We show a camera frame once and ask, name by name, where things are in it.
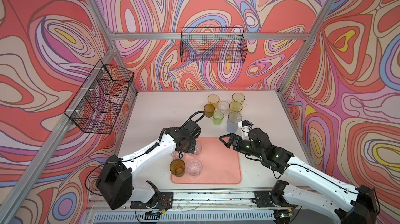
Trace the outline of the green glass tumbler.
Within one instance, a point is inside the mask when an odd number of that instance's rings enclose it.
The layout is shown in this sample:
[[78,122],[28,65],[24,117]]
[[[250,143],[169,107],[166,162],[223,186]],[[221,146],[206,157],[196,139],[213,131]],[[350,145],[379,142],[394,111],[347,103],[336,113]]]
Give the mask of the green glass tumbler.
[[221,111],[214,111],[212,115],[212,121],[214,125],[219,126],[222,124],[225,114]]

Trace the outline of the pink plastic tray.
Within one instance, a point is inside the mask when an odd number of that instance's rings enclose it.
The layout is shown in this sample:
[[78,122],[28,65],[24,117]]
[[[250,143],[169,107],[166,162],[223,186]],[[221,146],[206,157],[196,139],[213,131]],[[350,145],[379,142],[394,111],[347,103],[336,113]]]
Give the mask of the pink plastic tray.
[[192,160],[199,160],[202,171],[199,175],[192,176],[189,170],[182,177],[171,176],[174,184],[239,184],[242,181],[242,173],[239,155],[233,150],[227,149],[218,137],[199,137],[197,143],[202,150],[197,156],[184,155],[183,161],[188,165]]

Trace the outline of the dark olive dotted glass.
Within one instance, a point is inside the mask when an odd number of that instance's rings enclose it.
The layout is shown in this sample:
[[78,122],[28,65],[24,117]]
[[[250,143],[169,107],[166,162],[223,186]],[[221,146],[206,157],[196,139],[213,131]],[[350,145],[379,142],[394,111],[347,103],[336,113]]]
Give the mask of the dark olive dotted glass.
[[176,177],[182,177],[185,174],[185,162],[182,159],[174,159],[169,166],[170,172]]

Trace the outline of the clear glass tumbler front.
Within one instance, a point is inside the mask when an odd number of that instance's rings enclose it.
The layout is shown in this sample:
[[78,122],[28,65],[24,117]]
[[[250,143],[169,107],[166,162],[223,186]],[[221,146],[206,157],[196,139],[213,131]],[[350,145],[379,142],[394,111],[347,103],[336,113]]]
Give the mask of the clear glass tumbler front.
[[203,164],[198,159],[189,160],[186,164],[186,171],[190,176],[199,176],[203,170]]

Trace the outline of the small dark amber glass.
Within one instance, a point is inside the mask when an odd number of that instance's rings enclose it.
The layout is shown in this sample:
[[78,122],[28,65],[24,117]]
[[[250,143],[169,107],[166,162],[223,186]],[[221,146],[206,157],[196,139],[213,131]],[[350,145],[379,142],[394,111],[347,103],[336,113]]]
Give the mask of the small dark amber glass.
[[207,118],[211,118],[214,114],[214,111],[215,111],[215,106],[213,104],[206,104],[204,106],[204,112]]

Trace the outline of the amber glass tumbler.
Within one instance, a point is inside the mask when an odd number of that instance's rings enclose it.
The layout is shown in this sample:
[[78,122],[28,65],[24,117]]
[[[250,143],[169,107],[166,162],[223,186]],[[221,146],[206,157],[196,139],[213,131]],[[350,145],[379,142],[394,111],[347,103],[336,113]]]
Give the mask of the amber glass tumbler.
[[209,104],[212,104],[215,108],[217,108],[220,102],[220,97],[216,94],[211,94],[207,97],[207,101]]

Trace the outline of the clear faceted glass tumbler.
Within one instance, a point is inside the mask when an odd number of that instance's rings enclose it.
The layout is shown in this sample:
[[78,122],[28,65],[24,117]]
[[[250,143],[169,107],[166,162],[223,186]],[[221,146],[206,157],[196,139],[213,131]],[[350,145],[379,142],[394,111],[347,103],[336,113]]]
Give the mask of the clear faceted glass tumbler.
[[177,151],[172,152],[171,156],[173,157],[173,159],[181,159],[183,157],[183,155]]

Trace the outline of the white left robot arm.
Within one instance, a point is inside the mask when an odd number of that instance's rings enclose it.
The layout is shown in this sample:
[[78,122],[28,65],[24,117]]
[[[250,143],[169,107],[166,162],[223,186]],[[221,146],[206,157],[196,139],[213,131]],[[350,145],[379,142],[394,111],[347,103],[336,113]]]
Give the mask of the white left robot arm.
[[96,182],[110,209],[118,209],[127,202],[155,207],[161,200],[159,189],[149,180],[135,182],[135,178],[173,152],[193,154],[200,134],[201,127],[195,121],[187,120],[180,127],[163,128],[157,140],[130,155],[110,156]]

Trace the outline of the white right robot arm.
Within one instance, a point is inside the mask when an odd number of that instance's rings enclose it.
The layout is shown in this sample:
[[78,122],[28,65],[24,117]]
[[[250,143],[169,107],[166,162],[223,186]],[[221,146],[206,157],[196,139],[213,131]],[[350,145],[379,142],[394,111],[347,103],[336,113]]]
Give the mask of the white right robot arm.
[[254,203],[267,206],[296,205],[325,215],[338,224],[374,224],[380,213],[375,189],[334,179],[306,164],[292,152],[272,145],[267,133],[256,128],[242,138],[234,133],[220,136],[227,148],[260,162],[274,174],[298,180],[311,188],[303,190],[277,179],[267,193],[255,192]]

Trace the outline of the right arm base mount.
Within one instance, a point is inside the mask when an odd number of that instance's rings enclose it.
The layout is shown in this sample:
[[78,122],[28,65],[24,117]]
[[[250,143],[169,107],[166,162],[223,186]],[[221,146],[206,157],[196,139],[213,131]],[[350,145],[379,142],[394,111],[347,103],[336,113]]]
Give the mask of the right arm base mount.
[[252,203],[257,207],[290,207],[291,205],[283,198],[282,192],[255,191]]

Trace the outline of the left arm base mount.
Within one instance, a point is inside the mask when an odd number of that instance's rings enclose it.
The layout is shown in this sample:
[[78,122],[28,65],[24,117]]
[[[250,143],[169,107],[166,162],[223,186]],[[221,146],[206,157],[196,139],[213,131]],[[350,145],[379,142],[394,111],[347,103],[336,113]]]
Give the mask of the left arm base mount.
[[174,193],[160,191],[151,181],[134,182],[131,198],[128,200],[131,209],[170,209],[173,206]]

